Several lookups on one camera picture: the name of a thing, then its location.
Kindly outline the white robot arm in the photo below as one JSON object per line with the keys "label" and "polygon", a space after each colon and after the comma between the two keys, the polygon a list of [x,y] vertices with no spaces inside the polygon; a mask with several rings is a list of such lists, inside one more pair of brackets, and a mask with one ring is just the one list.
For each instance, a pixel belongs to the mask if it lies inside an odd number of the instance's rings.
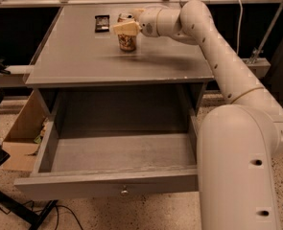
{"label": "white robot arm", "polygon": [[221,36],[207,6],[147,7],[112,31],[195,42],[224,96],[197,138],[201,229],[282,230],[271,158],[283,150],[283,108]]}

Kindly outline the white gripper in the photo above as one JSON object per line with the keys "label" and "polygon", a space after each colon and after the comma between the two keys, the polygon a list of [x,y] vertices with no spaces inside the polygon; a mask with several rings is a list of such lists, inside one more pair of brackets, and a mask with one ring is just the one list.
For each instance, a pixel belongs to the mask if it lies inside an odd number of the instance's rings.
{"label": "white gripper", "polygon": [[132,13],[135,16],[140,15],[138,19],[140,25],[136,21],[124,21],[113,25],[112,30],[116,35],[136,36],[141,31],[144,36],[159,37],[157,21],[160,11],[159,7],[133,9]]}

